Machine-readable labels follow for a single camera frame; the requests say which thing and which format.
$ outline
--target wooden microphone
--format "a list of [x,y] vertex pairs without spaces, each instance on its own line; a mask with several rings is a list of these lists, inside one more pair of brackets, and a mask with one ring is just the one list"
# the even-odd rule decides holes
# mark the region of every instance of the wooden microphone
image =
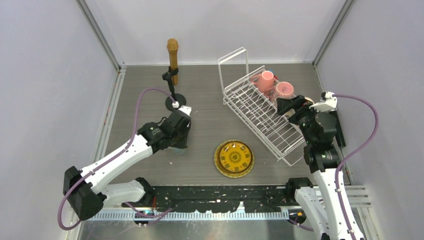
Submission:
[[[177,61],[177,52],[178,52],[178,42],[175,38],[168,39],[168,43],[166,44],[166,48],[169,53],[169,65],[171,67],[171,71],[178,68]],[[172,77],[172,84],[176,86],[178,84],[178,75]]]

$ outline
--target cup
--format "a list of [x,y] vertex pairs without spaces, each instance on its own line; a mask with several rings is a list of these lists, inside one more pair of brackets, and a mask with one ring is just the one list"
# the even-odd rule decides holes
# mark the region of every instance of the cup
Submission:
[[250,82],[255,85],[261,93],[269,97],[274,88],[274,83],[278,83],[278,80],[271,71],[263,71],[260,74],[252,76]]
[[292,99],[295,97],[295,88],[289,82],[282,81],[274,86],[270,101],[272,104],[277,105],[277,99]]

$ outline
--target wood grain surface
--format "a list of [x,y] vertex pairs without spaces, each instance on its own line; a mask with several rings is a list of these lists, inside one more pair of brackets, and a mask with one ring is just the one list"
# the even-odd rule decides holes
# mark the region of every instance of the wood grain surface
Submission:
[[[250,64],[249,70],[253,71],[260,66]],[[108,140],[107,154],[130,138],[140,92],[149,87],[168,89],[161,77],[167,69],[167,66],[128,67]],[[266,69],[272,70],[280,81],[290,82],[295,94],[319,100],[321,88],[311,64],[268,64]],[[224,65],[222,74],[224,84],[228,85],[246,74],[245,66]],[[313,179],[303,159],[291,167],[283,161],[276,162],[277,159],[264,144],[228,106],[223,105],[217,65],[181,65],[178,75],[175,91],[183,94],[187,105],[192,107],[192,127],[185,153],[178,155],[172,149],[159,151],[130,167],[113,183],[128,182],[137,177],[146,178],[151,185],[264,185],[285,184],[293,177]],[[137,119],[138,127],[169,116],[165,98],[164,94],[153,91],[144,96]],[[241,178],[225,177],[214,165],[216,148],[231,139],[245,142],[255,156],[253,169]]]

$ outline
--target white wall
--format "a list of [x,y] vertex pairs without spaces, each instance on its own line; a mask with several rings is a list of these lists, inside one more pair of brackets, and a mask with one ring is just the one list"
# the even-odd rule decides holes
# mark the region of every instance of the white wall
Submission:
[[127,65],[216,64],[245,47],[252,63],[312,62],[343,0],[96,0]]
[[56,240],[64,171],[93,161],[116,71],[74,0],[3,0],[0,23],[0,239]]
[[[368,99],[380,128],[351,159],[378,216],[382,240],[423,239],[424,1],[356,1],[318,65],[326,90]],[[346,153],[370,135],[374,117],[339,99]]]

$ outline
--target white wire dish rack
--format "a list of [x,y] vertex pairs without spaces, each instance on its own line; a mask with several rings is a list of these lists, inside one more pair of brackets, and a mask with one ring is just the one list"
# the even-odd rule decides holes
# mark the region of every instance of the white wire dish rack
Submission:
[[[224,87],[221,64],[245,54],[246,75]],[[293,166],[303,158],[305,140],[300,129],[277,114],[277,107],[251,83],[265,66],[249,73],[247,50],[241,47],[218,59],[223,104],[227,105],[277,158]]]

